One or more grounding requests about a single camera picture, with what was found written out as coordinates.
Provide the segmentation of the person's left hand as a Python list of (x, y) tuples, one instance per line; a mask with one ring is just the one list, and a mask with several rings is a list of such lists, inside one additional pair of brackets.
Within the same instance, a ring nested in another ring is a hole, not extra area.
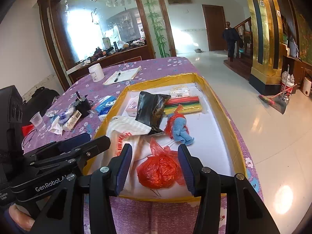
[(25, 231), (30, 231), (35, 220), (29, 215), (20, 211), (15, 204), (9, 207), (9, 214), (13, 221)]

